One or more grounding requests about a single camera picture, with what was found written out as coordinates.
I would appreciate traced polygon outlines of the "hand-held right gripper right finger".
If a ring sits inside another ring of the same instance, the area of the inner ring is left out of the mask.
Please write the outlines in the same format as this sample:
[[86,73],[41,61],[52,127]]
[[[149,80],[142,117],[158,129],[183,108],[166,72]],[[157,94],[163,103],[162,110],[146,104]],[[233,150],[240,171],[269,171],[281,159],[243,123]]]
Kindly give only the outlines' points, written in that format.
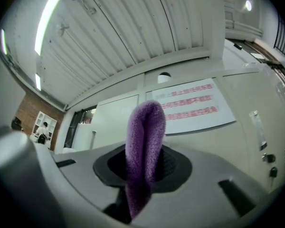
[[268,191],[250,172],[246,152],[223,145],[200,145],[164,142],[189,160],[181,174],[189,177],[172,192],[154,193],[133,220],[136,228],[222,228],[247,223],[253,210]]

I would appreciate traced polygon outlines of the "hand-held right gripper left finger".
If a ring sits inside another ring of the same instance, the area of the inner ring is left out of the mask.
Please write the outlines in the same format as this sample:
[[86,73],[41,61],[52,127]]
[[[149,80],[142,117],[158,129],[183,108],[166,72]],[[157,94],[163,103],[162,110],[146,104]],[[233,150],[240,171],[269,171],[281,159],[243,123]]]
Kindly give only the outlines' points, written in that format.
[[76,191],[96,208],[105,210],[110,205],[116,205],[125,209],[126,194],[124,187],[106,185],[98,178],[93,169],[98,158],[123,145],[123,142],[118,142],[86,151],[54,154],[53,158],[55,162],[75,161],[73,164],[59,169]]

